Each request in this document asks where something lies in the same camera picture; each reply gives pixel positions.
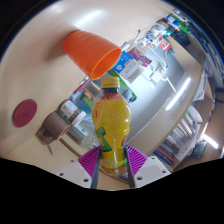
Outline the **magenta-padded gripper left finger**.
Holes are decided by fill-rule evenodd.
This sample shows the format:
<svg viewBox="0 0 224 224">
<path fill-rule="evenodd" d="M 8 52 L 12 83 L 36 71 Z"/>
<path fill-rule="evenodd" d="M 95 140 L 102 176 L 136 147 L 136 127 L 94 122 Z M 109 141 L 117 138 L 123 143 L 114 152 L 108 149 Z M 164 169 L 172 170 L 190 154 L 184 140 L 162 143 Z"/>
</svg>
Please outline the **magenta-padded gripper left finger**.
<svg viewBox="0 0 224 224">
<path fill-rule="evenodd" d="M 95 147 L 79 157 L 71 160 L 59 172 L 62 177 L 84 188 L 96 189 L 98 185 L 100 147 Z"/>
</svg>

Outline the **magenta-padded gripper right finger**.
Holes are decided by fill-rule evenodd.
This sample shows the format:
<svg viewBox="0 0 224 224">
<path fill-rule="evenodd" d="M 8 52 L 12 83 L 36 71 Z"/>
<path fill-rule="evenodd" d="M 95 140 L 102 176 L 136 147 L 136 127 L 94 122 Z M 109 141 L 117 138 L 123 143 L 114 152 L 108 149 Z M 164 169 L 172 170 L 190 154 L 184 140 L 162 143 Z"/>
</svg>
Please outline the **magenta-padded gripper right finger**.
<svg viewBox="0 0 224 224">
<path fill-rule="evenodd" d="M 148 157 L 129 145 L 126 146 L 125 153 L 131 188 L 140 188 L 170 175 L 169 170 L 155 156 Z"/>
</svg>

